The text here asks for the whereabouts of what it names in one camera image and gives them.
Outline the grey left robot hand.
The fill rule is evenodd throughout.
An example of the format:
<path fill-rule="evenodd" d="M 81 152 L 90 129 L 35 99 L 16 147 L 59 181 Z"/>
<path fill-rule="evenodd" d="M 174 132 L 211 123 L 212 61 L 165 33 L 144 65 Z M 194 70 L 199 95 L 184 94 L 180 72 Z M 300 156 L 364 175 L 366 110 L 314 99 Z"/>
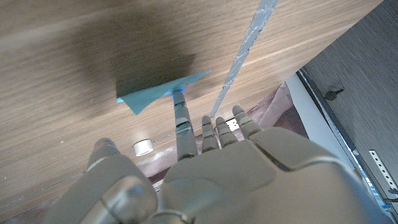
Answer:
<path fill-rule="evenodd" d="M 110 139 L 45 223 L 389 223 L 366 182 L 334 154 L 283 128 L 261 129 L 239 107 L 244 139 L 202 119 L 198 152 L 181 91 L 173 93 L 177 163 L 159 190 Z"/>

